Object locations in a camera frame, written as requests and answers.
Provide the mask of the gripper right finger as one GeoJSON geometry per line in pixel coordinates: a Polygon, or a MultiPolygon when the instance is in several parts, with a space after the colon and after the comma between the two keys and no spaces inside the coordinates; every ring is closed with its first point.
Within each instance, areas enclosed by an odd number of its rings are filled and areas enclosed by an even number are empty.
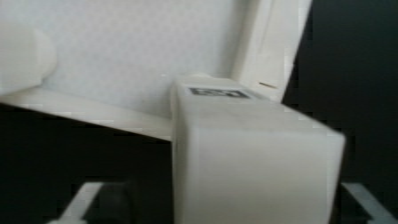
{"type": "Polygon", "coordinates": [[[331,224],[398,224],[398,217],[360,182],[340,184],[331,224]]]}

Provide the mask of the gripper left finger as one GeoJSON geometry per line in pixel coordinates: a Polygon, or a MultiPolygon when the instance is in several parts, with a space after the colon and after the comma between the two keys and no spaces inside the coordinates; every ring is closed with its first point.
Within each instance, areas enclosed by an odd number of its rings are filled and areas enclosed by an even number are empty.
{"type": "Polygon", "coordinates": [[[173,213],[150,207],[136,181],[86,182],[49,224],[175,224],[173,213]]]}

